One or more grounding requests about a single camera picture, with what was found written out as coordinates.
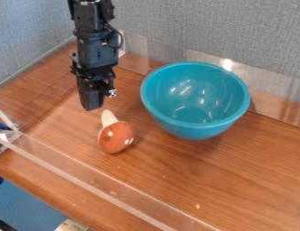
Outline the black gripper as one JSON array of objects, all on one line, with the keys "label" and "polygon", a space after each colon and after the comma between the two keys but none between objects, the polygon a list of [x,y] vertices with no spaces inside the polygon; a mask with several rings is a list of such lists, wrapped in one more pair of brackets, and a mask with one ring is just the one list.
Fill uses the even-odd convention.
[{"label": "black gripper", "polygon": [[71,73],[76,77],[81,107],[95,110],[113,97],[113,70],[119,63],[119,37],[116,35],[80,36],[77,50],[69,54]]}]

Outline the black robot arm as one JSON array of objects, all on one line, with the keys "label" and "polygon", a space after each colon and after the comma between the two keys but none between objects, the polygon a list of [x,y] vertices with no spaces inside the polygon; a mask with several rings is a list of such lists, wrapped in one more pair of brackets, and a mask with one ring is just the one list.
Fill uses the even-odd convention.
[{"label": "black robot arm", "polygon": [[116,95],[112,67],[119,63],[123,36],[108,23],[115,18],[113,9],[111,0],[68,0],[77,43],[77,50],[69,54],[69,70],[85,111],[99,108],[104,97]]}]

